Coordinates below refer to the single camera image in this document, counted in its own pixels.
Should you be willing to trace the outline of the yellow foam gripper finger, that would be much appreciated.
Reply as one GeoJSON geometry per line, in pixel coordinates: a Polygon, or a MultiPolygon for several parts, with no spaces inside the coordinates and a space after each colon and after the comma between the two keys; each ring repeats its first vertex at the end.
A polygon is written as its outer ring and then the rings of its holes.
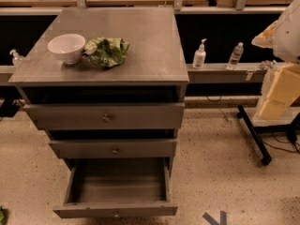
{"type": "Polygon", "coordinates": [[[300,66],[287,63],[275,72],[268,91],[262,93],[257,116],[263,120],[278,120],[300,97],[300,66]]]}

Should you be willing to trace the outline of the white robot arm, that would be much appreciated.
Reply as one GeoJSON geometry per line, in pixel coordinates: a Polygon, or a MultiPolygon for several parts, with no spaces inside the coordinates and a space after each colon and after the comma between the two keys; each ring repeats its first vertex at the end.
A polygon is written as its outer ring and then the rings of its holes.
{"type": "Polygon", "coordinates": [[[300,0],[293,0],[280,15],[273,33],[273,55],[284,62],[262,93],[257,116],[279,117],[300,97],[300,0]]]}

